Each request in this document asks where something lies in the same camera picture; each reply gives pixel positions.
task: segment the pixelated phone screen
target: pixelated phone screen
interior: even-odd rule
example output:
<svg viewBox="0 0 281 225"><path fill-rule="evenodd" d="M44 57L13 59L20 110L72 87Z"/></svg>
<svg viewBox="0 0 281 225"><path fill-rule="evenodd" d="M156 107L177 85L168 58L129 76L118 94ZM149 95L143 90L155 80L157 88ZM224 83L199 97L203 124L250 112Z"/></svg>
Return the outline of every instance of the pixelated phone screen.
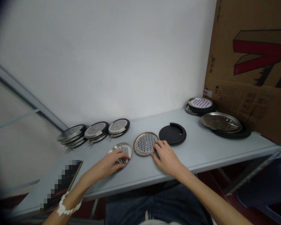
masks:
<svg viewBox="0 0 281 225"><path fill-rule="evenodd" d="M44 204L41 204L41 212L48 211L58 205L62 196L71 189L82 163L83 161L79 161L76 165L65 166L61 179L55 184L55 188L48 193L48 198L44 200Z"/></svg>

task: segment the cardboard box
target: cardboard box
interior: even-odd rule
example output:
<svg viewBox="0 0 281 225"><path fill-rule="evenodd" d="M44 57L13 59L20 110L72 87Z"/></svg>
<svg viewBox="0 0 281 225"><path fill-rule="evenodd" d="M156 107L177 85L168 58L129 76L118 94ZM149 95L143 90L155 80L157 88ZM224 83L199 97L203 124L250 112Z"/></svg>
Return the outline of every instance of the cardboard box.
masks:
<svg viewBox="0 0 281 225"><path fill-rule="evenodd" d="M204 97L281 144L281 0L218 0Z"/></svg>

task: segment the table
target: table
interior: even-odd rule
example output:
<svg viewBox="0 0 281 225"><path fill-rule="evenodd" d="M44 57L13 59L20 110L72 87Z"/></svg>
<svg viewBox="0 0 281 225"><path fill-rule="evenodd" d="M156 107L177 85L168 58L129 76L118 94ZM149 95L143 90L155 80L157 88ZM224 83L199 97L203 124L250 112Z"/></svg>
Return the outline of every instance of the table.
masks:
<svg viewBox="0 0 281 225"><path fill-rule="evenodd" d="M193 173L272 155L279 149L278 145L254 132L243 140L230 140L216 136L200 123L199 117L188 114L184 109L137 119L131 121L129 130L121 137L111 139L111 141L105 138L93 144L92 148L89 148L86 142L62 156L12 211L10 218L38 213L40 205L44 203L44 199L54 189L54 184L57 184L58 179L64 174L65 165L74 165L76 160L83 160L83 165L74 182L75 185L80 176L116 144L127 142L133 146L134 139L139 134L150 131L158 135L161 128L172 122L182 125L186 130L186 140L181 145L173 147L173 150L180 161ZM129 164L122 171L92 185L84 198L92 200L106 197L171 179L173 178L157 168L152 157L140 157L133 152Z"/></svg>

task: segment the blue denim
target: blue denim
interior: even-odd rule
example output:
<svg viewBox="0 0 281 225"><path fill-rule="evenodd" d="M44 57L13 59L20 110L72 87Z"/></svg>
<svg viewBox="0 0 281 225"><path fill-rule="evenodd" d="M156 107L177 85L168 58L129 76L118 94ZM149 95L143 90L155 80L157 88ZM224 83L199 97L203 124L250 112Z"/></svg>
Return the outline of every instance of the blue denim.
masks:
<svg viewBox="0 0 281 225"><path fill-rule="evenodd" d="M148 218L182 225L212 225L212 220L196 196L177 180L141 188L106 198L106 225L140 224Z"/></svg>

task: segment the bracelet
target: bracelet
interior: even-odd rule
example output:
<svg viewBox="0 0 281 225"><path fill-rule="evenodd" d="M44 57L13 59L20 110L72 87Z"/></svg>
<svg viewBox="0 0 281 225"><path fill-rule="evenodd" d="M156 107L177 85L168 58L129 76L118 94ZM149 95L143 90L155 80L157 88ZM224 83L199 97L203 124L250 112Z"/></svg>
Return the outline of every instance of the bracelet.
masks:
<svg viewBox="0 0 281 225"><path fill-rule="evenodd" d="M74 212L76 212L77 210L79 210L80 206L81 206L81 201L79 202L78 205L76 205L74 208L70 209L70 210L66 210L66 207L63 205L63 200L65 200L66 196L69 194L70 192L66 192L63 196L62 199L60 200L58 206L58 210L56 211L58 213L58 217L60 217L62 214L65 215L72 215Z"/></svg>

